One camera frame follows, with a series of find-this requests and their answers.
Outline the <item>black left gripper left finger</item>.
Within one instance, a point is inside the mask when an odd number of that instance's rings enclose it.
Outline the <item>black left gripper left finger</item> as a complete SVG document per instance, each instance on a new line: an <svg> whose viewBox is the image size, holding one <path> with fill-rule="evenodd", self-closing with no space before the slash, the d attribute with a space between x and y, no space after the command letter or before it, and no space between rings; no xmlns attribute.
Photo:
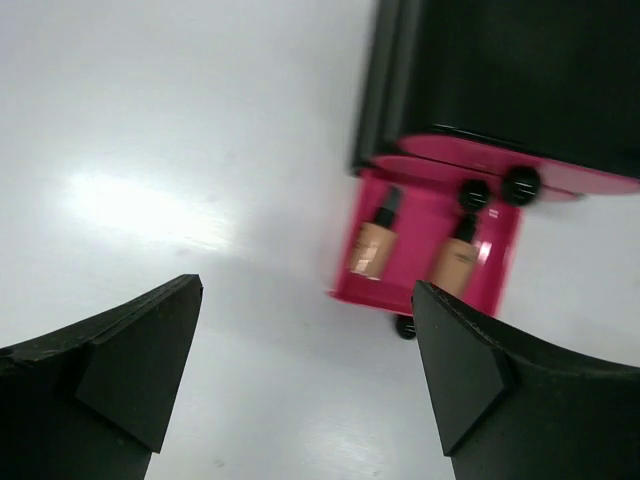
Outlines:
<svg viewBox="0 0 640 480"><path fill-rule="evenodd" d="M2 348L2 478L144 478L166 436L202 296L198 275L180 275Z"/></svg>

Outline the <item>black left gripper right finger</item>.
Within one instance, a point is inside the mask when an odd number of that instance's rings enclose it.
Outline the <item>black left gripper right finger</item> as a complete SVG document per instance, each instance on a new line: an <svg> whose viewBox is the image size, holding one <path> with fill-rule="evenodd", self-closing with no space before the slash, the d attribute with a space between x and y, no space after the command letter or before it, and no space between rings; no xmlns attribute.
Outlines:
<svg viewBox="0 0 640 480"><path fill-rule="evenodd" d="M412 307L457 478L638 477L637 368L541 340L425 282Z"/></svg>

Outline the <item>beige foundation bottle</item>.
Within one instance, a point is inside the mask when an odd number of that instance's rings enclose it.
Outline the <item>beige foundation bottle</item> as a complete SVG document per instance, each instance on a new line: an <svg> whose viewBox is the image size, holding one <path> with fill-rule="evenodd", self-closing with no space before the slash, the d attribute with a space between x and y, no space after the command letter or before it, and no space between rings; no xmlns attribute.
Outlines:
<svg viewBox="0 0 640 480"><path fill-rule="evenodd" d="M373 217L361 224L348 269L369 279L379 280L396 241L394 224L403 198L402 190L392 185Z"/></svg>
<svg viewBox="0 0 640 480"><path fill-rule="evenodd" d="M473 239L478 216L465 214L444 242L428 281L454 297L460 298L466 290L478 258Z"/></svg>

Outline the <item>pink bottom drawer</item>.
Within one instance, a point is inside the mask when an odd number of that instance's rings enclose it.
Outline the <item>pink bottom drawer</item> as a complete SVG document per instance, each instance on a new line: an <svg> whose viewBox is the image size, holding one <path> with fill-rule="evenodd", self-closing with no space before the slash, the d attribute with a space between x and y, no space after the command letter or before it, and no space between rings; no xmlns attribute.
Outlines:
<svg viewBox="0 0 640 480"><path fill-rule="evenodd" d="M392 186L388 186L383 200L374 210L367 212L359 203L359 191L363 172L371 166L365 167L359 177L358 195L331 295L346 303L409 316L415 283L426 278L459 221L458 193L456 200L442 195L433 199L415 199L413 194L407 194L403 188L394 185L403 192L394 224L396 241L381 278L369 279L350 272L349 260L361 224L373 217ZM462 299L484 314L494 316L499 311L520 223L520 210L495 212L485 207L479 214L473 239L479 258Z"/></svg>

